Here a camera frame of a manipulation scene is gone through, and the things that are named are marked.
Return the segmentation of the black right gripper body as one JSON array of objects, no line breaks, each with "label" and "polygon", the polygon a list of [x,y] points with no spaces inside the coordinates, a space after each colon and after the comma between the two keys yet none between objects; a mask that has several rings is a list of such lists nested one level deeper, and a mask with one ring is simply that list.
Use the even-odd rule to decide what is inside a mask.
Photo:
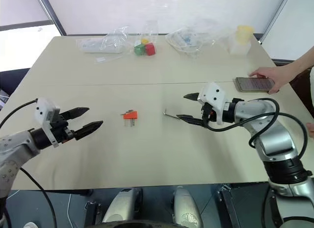
[{"label": "black right gripper body", "polygon": [[205,103],[202,107],[201,126],[204,128],[210,128],[210,122],[216,123],[217,115],[213,110],[213,106],[209,103]]}]

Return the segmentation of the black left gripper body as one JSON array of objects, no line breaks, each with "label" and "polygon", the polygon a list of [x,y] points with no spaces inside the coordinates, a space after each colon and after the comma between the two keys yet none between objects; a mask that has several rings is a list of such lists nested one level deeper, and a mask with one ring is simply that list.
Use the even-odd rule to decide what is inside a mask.
[{"label": "black left gripper body", "polygon": [[58,143],[65,143],[74,138],[74,132],[68,129],[68,120],[71,119],[69,112],[63,112],[53,117],[50,122],[51,132],[54,135]]}]

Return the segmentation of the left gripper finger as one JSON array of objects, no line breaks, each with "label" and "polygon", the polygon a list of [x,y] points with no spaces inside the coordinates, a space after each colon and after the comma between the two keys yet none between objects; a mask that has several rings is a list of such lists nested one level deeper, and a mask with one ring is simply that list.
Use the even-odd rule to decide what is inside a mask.
[{"label": "left gripper finger", "polygon": [[91,133],[95,132],[104,122],[95,121],[84,125],[81,129],[74,131],[73,135],[76,140],[80,140]]},{"label": "left gripper finger", "polygon": [[68,111],[65,111],[63,113],[60,113],[60,115],[67,121],[75,119],[81,115],[83,115],[85,112],[87,112],[90,108],[88,107],[76,107],[73,109],[70,109]]}]

